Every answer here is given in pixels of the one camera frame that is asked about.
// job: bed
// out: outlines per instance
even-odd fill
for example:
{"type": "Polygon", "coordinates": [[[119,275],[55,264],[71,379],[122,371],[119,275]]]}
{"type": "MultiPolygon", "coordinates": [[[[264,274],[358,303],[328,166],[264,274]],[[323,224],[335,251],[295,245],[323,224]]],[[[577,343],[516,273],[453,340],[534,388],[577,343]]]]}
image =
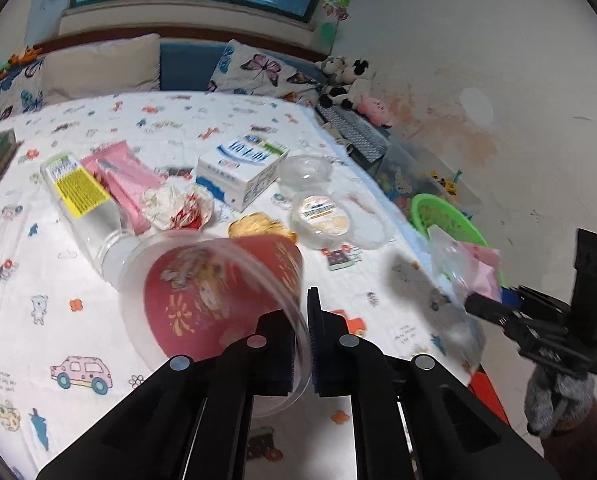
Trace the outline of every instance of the bed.
{"type": "MultiPolygon", "coordinates": [[[[40,164],[64,150],[82,157],[125,139],[151,168],[194,167],[202,152],[254,124],[269,127],[268,135],[292,155],[330,158],[332,188],[362,193],[397,230],[379,250],[358,254],[360,261],[335,271],[320,251],[299,243],[303,291],[318,286],[323,307],[362,323],[365,337],[386,354],[430,353],[469,382],[484,344],[478,323],[448,302],[430,277],[421,237],[313,113],[267,97],[148,92],[66,102],[0,122],[0,131],[14,128],[23,142],[0,183],[0,455],[14,475],[34,478],[152,372],[128,338],[117,292],[80,253],[38,177],[40,164]],[[104,395],[61,389],[50,367],[70,356],[96,360],[109,370],[113,386],[104,395]]],[[[275,200],[277,191],[272,184],[242,214],[216,201],[208,232],[226,236],[231,221],[254,211],[287,224],[290,212],[275,200]]],[[[246,476],[353,478],[350,420],[349,399],[317,399],[308,388],[285,412],[253,420],[250,436],[273,438],[281,453],[252,457],[246,476]]]]}

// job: teddy bear print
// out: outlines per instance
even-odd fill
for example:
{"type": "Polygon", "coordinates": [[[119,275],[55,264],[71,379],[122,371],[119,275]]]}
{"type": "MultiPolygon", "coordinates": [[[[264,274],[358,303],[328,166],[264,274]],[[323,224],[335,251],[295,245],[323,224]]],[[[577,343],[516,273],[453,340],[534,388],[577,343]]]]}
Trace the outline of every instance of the teddy bear print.
{"type": "Polygon", "coordinates": [[[407,179],[398,171],[394,174],[394,187],[401,195],[409,194],[412,192],[412,186],[410,186],[407,179]]]}
{"type": "Polygon", "coordinates": [[[47,296],[32,296],[32,317],[34,324],[44,324],[43,318],[48,312],[47,296]]]}

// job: clear plastic cup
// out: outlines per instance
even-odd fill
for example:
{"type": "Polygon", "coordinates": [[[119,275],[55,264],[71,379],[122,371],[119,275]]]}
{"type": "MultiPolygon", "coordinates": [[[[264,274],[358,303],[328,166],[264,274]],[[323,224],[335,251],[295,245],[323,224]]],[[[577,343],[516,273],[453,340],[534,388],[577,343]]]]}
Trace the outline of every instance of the clear plastic cup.
{"type": "Polygon", "coordinates": [[[296,338],[294,388],[257,397],[254,416],[280,412],[303,393],[311,370],[301,314],[301,252],[274,235],[210,238],[172,230],[144,240],[118,279],[121,315],[134,348],[156,370],[169,357],[200,361],[256,330],[262,314],[282,309],[296,338]]]}

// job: round plastic container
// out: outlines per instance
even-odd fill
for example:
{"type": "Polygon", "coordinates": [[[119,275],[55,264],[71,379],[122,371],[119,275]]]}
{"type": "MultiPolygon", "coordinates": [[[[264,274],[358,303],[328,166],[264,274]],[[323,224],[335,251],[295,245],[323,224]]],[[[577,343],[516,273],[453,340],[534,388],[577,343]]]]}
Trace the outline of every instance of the round plastic container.
{"type": "Polygon", "coordinates": [[[370,203],[345,192],[298,193],[293,201],[291,224],[299,241],[312,249],[351,243],[373,250],[394,235],[394,226],[370,203]]]}
{"type": "Polygon", "coordinates": [[[254,333],[260,316],[282,309],[296,336],[294,389],[288,397],[257,397],[253,414],[266,416],[295,402],[309,380],[302,276],[301,252],[287,238],[172,230],[134,249],[117,289],[128,336],[152,370],[176,354],[194,361],[217,356],[254,333]]]}
{"type": "Polygon", "coordinates": [[[280,193],[293,198],[309,189],[325,191],[332,176],[332,163],[321,156],[288,156],[278,165],[276,174],[280,193]]]}

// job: white pillow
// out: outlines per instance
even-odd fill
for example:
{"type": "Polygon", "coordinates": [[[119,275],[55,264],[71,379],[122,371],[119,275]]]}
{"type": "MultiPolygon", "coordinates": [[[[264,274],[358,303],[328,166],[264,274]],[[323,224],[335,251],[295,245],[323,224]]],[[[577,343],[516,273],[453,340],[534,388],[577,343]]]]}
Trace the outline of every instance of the white pillow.
{"type": "Polygon", "coordinates": [[[158,34],[51,52],[43,67],[45,104],[159,90],[160,60],[158,34]]]}
{"type": "Polygon", "coordinates": [[[18,74],[0,80],[0,121],[43,108],[43,60],[37,59],[18,74]]]}
{"type": "Polygon", "coordinates": [[[280,59],[249,45],[227,43],[208,84],[208,91],[267,95],[314,107],[322,85],[280,59]]]}

